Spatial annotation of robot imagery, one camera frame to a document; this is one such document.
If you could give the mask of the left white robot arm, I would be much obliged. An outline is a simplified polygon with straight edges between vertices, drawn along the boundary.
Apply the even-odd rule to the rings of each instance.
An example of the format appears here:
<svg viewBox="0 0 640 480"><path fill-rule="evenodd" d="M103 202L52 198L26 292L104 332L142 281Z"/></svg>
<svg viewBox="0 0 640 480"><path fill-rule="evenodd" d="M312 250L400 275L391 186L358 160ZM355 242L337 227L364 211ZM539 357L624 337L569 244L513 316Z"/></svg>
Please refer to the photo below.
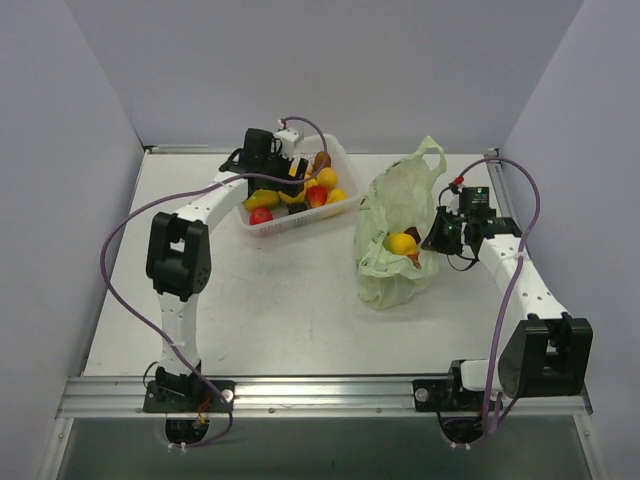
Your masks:
<svg viewBox="0 0 640 480"><path fill-rule="evenodd" d="M219 168L207 191L151 222L146 275L158 294L164 334L156 386L180 411L196 408L204 384L196 342L198 296L211 276L209 237L213 228L258 189L302 189L307 162L294 153L304 134L282 126L271 133L250 128L244 144Z"/></svg>

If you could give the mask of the dark red plum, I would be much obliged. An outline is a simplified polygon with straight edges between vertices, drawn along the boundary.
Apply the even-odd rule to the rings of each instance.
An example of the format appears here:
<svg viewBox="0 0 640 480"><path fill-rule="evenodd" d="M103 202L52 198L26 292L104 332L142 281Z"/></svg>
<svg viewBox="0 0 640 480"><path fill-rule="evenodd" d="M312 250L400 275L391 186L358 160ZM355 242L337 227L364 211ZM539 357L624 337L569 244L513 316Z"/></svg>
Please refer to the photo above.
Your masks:
<svg viewBox="0 0 640 480"><path fill-rule="evenodd" d="M416 227L409 227L404 231L404 233L410 235L417 244L421 242L421 236Z"/></svg>

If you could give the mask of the yellow starfruit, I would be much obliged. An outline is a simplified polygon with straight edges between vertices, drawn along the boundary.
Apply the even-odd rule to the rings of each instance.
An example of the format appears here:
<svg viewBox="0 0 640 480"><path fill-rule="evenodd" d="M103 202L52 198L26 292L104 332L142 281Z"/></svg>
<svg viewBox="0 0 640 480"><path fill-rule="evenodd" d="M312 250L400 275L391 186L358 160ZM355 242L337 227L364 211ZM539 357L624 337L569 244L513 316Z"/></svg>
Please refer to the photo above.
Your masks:
<svg viewBox="0 0 640 480"><path fill-rule="evenodd" d="M278 195L281 201L285 204L295 204L295 203L303 203L306 199L307 190L318 184L315 178L312 178L310 174L305 175L305 182L296 187L294 193L295 196L289 195L286 192L278 191Z"/></svg>

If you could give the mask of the light green plastic bag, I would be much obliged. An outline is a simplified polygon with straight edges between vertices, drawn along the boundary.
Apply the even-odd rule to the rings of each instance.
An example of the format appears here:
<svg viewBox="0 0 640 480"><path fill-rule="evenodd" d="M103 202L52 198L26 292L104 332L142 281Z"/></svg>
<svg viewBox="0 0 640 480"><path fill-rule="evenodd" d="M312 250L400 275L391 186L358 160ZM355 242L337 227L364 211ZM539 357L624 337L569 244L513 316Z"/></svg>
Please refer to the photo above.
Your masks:
<svg viewBox="0 0 640 480"><path fill-rule="evenodd" d="M427 136L371 182L354 236L358 296L369 307L401 305L438 273L438 255L421 243L435 219L435 183L446 171L444 149Z"/></svg>

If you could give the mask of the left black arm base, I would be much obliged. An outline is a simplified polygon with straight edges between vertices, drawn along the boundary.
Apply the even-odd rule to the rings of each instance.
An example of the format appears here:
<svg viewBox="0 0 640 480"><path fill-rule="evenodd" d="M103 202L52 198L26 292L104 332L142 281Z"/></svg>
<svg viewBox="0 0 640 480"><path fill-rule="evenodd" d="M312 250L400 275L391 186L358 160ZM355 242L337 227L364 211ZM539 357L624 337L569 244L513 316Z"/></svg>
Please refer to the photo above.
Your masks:
<svg viewBox="0 0 640 480"><path fill-rule="evenodd" d="M173 375L158 367L146 385L142 410L145 413L228 413L232 407L236 384L228 379L213 379L220 392L215 393L197 375Z"/></svg>

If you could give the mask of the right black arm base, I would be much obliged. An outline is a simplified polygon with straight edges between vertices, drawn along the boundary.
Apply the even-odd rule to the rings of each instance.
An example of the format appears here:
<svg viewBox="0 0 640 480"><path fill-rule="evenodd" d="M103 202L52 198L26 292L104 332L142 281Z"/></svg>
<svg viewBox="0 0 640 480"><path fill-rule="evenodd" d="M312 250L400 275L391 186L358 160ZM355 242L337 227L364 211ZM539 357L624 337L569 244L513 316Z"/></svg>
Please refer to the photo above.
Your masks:
<svg viewBox="0 0 640 480"><path fill-rule="evenodd" d="M410 373L414 410L480 415L488 366L488 360L454 360L446 372Z"/></svg>

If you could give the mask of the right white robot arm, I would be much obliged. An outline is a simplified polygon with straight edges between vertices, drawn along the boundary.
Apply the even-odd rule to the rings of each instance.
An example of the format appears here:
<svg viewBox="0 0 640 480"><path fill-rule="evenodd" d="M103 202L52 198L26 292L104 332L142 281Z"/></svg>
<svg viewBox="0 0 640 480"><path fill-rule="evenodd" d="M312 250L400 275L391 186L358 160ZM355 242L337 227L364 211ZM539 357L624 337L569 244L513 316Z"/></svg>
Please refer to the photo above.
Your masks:
<svg viewBox="0 0 640 480"><path fill-rule="evenodd" d="M469 247L503 297L486 359L463 360L443 385L446 402L465 409L480 391L509 398L576 396L584 387L593 330L554 297L527 254L524 235L509 217L484 208L458 215L436 210L425 250L457 255Z"/></svg>

